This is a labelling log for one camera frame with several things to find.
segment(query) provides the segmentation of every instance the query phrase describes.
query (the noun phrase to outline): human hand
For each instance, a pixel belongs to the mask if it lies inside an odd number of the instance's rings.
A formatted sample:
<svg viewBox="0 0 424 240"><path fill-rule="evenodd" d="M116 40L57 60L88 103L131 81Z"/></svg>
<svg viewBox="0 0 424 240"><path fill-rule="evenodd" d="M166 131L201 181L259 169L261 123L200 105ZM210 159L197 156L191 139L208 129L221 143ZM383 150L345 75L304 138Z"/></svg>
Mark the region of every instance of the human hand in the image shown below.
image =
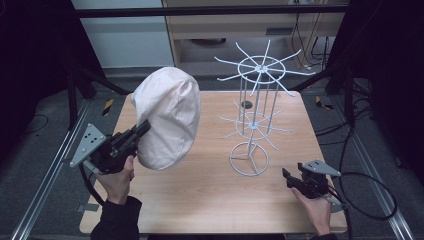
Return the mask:
<svg viewBox="0 0 424 240"><path fill-rule="evenodd" d="M130 181L134 178L134 157L128 156L124 168L119 173L100 175L97 180L105 188L109 202L125 205L130 192Z"/></svg>
<svg viewBox="0 0 424 240"><path fill-rule="evenodd" d="M318 236L330 234L331 203L324 197L309 199L294 187L291 190L305 208L316 234Z"/></svg>

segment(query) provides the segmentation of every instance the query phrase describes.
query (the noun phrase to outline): black curtain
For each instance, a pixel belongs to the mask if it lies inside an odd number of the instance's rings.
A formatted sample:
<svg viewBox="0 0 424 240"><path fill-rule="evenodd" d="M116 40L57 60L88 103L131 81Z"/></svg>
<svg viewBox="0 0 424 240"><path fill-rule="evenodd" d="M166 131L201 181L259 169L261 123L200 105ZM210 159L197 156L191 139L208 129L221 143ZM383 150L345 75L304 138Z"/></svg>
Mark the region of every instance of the black curtain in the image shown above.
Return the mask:
<svg viewBox="0 0 424 240"><path fill-rule="evenodd" d="M60 60L63 56L57 46L71 52L80 66L105 76L80 20L49 14L75 10L71 1L2 1L0 156L4 159L33 119L38 102L67 89L64 62L69 59ZM62 42L53 36L59 36ZM89 84L91 80L80 76L75 81L79 85L78 82Z"/></svg>
<svg viewBox="0 0 424 240"><path fill-rule="evenodd" d="M367 2L352 1L353 4ZM424 183L420 168L424 164L424 106L421 97L424 85L424 4L422 1L374 2L368 11L345 15L329 66L337 63L347 46L352 47L348 64L353 76L370 80L371 104L379 125L404 166L416 170L417 177ZM337 89L343 84L343 78L333 77L329 86Z"/></svg>

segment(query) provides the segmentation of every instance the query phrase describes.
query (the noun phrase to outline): wooden tabletop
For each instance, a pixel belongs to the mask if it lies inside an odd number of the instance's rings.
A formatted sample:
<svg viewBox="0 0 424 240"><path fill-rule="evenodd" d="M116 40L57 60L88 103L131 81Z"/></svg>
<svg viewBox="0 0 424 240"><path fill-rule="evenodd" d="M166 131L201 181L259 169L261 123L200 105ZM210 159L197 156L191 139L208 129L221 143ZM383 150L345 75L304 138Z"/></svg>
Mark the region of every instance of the wooden tabletop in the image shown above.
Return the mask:
<svg viewBox="0 0 424 240"><path fill-rule="evenodd" d="M130 195L143 202L138 222L140 232L313 232L306 212L286 187L281 173L286 168L293 176L300 177L298 162L323 160L302 98L299 93L292 93L295 97L282 91L277 94L274 114L282 111L272 119L273 128L292 131L272 130L268 135L278 150L266 139L255 141L267 152L269 165L262 174L248 177L237 173L229 161L231 150L246 139L239 134L224 138L236 128L234 122L220 118L237 119L239 111L235 103L239 102L239 92L201 92L199 130L185 158L161 171L146 169L135 161L136 177L131 182ZM269 96L266 112L273 96L274 93ZM115 132L123 132L135 123L135 108L128 96ZM105 191L98 182L95 188L105 199ZM91 197L89 203L96 202ZM97 212L86 211L80 230L90 233L100 215L101 208ZM332 214L331 229L346 231L342 212Z"/></svg>

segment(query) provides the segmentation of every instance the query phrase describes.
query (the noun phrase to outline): white wall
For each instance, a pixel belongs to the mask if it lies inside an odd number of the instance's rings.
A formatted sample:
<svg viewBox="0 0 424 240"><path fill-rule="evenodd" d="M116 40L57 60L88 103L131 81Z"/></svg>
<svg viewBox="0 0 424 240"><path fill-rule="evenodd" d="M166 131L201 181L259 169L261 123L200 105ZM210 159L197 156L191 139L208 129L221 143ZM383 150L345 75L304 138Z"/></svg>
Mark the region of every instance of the white wall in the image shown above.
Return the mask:
<svg viewBox="0 0 424 240"><path fill-rule="evenodd" d="M162 7L161 0L72 0L76 9ZM164 17L81 19L103 68L173 66Z"/></svg>

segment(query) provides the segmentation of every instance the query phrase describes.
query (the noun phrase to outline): white cap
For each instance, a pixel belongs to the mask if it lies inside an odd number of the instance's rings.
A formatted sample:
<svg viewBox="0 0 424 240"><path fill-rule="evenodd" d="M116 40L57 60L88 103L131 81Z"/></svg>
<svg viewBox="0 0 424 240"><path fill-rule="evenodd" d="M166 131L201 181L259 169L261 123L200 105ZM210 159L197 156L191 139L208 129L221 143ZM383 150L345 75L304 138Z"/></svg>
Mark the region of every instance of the white cap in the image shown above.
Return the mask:
<svg viewBox="0 0 424 240"><path fill-rule="evenodd" d="M138 160L146 168L175 165L190 150L200 118L197 81L174 67L150 74L131 96L137 125L149 120L151 128L138 143Z"/></svg>

